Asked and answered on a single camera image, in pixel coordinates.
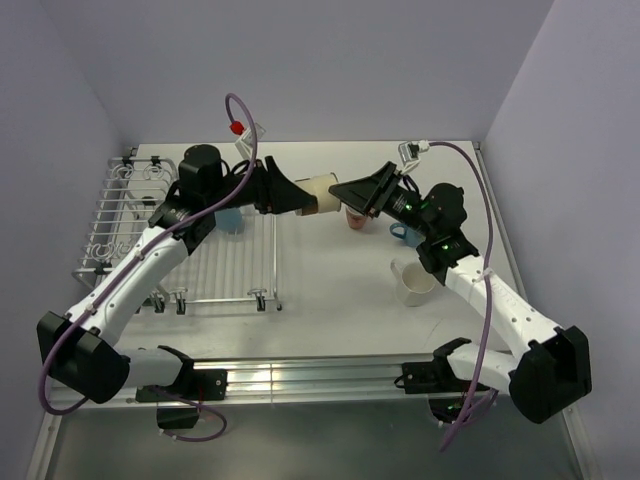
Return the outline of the pink mug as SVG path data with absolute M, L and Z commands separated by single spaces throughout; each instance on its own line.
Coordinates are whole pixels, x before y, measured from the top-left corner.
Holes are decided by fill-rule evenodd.
M 352 210 L 346 210 L 347 225 L 352 230 L 362 230 L 369 222 L 369 217 Z

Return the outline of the steel cup brown base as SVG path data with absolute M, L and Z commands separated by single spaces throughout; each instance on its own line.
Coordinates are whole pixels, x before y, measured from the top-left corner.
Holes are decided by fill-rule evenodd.
M 329 192 L 329 188 L 339 182 L 334 172 L 313 176 L 295 181 L 295 184 L 306 193 L 315 197 L 312 206 L 304 207 L 295 211 L 297 216 L 310 216 L 330 212 L 340 212 L 342 203 Z

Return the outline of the blue cup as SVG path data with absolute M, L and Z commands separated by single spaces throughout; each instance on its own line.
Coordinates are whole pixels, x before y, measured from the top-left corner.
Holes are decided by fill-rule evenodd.
M 245 224 L 241 211 L 237 208 L 215 212 L 216 229 L 230 235 L 240 235 Z

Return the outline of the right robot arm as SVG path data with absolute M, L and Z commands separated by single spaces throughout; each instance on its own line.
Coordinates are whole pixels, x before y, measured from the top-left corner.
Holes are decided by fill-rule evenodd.
M 329 193 L 360 214 L 386 214 L 424 236 L 416 251 L 423 269 L 480 314 L 506 343 L 508 355 L 485 356 L 477 379 L 506 392 L 519 412 L 541 424 L 592 390 L 587 336 L 547 318 L 489 269 L 464 236 L 464 191 L 438 183 L 425 195 L 405 189 L 395 164 L 338 183 Z

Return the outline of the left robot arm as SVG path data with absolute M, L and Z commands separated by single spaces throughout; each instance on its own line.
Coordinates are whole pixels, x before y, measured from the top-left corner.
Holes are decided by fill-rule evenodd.
M 176 349 L 120 353 L 115 346 L 144 300 L 214 230 L 218 210 L 253 206 L 261 214 L 309 212 L 318 199 L 301 182 L 285 177 L 272 157 L 251 158 L 245 172 L 223 170 L 212 145 L 187 149 L 178 178 L 125 259 L 85 299 L 64 315 L 46 313 L 37 324 L 43 360 L 38 395 L 55 379 L 97 404 L 122 388 L 159 387 L 183 399 L 195 386 L 194 362 Z

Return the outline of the white mug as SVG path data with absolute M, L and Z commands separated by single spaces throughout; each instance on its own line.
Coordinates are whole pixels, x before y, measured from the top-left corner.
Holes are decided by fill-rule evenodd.
M 436 279 L 420 262 L 404 263 L 393 259 L 390 270 L 396 280 L 395 296 L 406 307 L 424 305 L 436 287 Z

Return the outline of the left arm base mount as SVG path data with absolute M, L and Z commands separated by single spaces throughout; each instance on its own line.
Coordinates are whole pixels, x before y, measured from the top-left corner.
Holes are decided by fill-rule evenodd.
M 227 377 L 225 369 L 198 369 L 188 355 L 158 346 L 132 353 L 125 385 L 136 389 L 137 403 L 157 404 L 156 424 L 161 434 L 174 441 L 204 443 L 220 438 L 228 428 L 227 418 L 209 404 L 225 398 Z M 207 436 L 187 436 L 185 432 L 203 414 L 219 420 L 219 430 Z

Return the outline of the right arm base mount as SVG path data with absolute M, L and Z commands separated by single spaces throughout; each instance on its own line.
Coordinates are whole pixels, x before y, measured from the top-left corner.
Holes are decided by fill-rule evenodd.
M 456 422 L 467 398 L 471 399 L 471 404 L 464 415 L 463 424 L 465 425 L 473 423 L 484 415 L 497 398 L 497 393 L 482 384 L 476 387 L 476 391 L 486 391 L 486 394 L 478 398 L 470 396 L 468 390 L 471 381 L 458 379 L 446 356 L 442 354 L 434 355 L 430 361 L 403 363 L 401 369 L 402 373 L 394 380 L 394 385 L 407 395 L 459 393 L 457 398 L 429 401 L 431 413 L 440 426 L 453 425 Z

